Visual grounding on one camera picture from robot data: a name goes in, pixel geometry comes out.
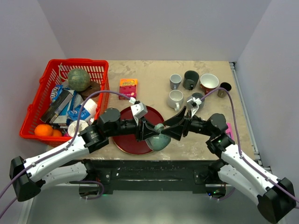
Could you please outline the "red floral mug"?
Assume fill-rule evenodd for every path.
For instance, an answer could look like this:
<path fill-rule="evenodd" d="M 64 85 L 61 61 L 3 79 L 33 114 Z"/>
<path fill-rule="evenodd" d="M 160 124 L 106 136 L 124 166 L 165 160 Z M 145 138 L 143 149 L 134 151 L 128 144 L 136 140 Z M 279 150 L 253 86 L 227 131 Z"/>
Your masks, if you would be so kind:
<path fill-rule="evenodd" d="M 218 87 L 219 80 L 215 75 L 206 73 L 200 77 L 199 84 L 203 92 L 208 94 L 210 91 Z"/>

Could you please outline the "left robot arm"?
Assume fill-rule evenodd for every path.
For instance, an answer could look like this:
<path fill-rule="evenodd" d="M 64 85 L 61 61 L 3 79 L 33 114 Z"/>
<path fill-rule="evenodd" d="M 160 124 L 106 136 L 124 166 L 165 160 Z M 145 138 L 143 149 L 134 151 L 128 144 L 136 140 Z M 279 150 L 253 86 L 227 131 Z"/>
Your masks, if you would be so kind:
<path fill-rule="evenodd" d="M 132 119 L 121 119 L 118 109 L 109 108 L 94 123 L 64 144 L 33 158 L 18 156 L 11 160 L 9 177 L 16 199 L 24 202 L 41 192 L 44 176 L 54 169 L 85 156 L 109 144 L 109 137 L 131 135 L 137 141 L 144 141 L 159 135 L 152 123 L 134 112 Z"/>

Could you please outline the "white speckled mug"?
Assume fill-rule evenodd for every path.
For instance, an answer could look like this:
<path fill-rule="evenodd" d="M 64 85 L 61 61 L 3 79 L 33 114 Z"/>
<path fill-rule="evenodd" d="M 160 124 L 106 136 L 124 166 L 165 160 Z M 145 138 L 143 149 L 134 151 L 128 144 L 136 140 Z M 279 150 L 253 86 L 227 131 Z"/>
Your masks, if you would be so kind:
<path fill-rule="evenodd" d="M 184 102 L 184 95 L 179 90 L 172 90 L 167 98 L 167 105 L 178 112 Z"/>

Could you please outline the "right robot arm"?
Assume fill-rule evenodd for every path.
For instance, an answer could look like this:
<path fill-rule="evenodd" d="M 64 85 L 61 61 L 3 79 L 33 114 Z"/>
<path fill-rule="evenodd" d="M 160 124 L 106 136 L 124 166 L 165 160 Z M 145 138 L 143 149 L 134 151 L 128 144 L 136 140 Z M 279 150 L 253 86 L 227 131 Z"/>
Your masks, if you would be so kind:
<path fill-rule="evenodd" d="M 242 152 L 227 134 L 225 116 L 215 113 L 208 120 L 192 116 L 184 107 L 177 115 L 164 121 L 163 134 L 181 140 L 189 132 L 209 136 L 207 148 L 219 159 L 208 171 L 213 183 L 223 181 L 250 198 L 260 214 L 276 224 L 296 207 L 294 187 L 287 178 L 280 179 L 258 165 Z"/>

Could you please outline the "dark grey mug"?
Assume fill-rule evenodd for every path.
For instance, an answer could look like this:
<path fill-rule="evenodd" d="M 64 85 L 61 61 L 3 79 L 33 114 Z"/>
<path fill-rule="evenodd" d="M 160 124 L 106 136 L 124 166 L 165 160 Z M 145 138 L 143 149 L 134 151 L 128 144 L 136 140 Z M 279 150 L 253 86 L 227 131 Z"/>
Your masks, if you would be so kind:
<path fill-rule="evenodd" d="M 199 74 L 196 71 L 188 70 L 184 74 L 183 87 L 186 90 L 193 90 L 199 80 Z"/>

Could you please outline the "small brown espresso cup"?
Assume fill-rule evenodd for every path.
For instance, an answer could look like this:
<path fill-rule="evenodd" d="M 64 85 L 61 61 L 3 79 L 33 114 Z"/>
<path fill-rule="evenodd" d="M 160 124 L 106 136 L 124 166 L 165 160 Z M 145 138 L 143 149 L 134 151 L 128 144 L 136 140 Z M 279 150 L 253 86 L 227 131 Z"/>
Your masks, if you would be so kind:
<path fill-rule="evenodd" d="M 232 86 L 230 83 L 222 82 L 219 86 L 217 96 L 220 98 L 224 98 L 225 96 L 227 96 L 227 92 L 230 92 L 231 89 L 232 89 Z"/>

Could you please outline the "teal glazed mug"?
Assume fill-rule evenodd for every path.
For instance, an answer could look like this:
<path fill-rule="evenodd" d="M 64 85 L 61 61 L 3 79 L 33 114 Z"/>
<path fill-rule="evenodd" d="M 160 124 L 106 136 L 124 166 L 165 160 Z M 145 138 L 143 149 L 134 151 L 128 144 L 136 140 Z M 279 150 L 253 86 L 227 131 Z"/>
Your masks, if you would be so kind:
<path fill-rule="evenodd" d="M 159 135 L 152 136 L 145 140 L 146 144 L 152 151 L 161 151 L 171 142 L 171 137 L 161 133 L 165 126 L 162 123 L 155 125 L 154 129 L 159 132 Z"/>

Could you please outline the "small grey mug white inside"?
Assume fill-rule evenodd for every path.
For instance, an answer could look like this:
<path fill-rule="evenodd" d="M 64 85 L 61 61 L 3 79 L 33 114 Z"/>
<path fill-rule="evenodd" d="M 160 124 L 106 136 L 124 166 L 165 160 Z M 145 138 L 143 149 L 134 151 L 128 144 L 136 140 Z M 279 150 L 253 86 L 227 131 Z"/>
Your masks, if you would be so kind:
<path fill-rule="evenodd" d="M 172 74 L 170 76 L 170 88 L 177 90 L 182 81 L 182 77 L 179 74 Z"/>

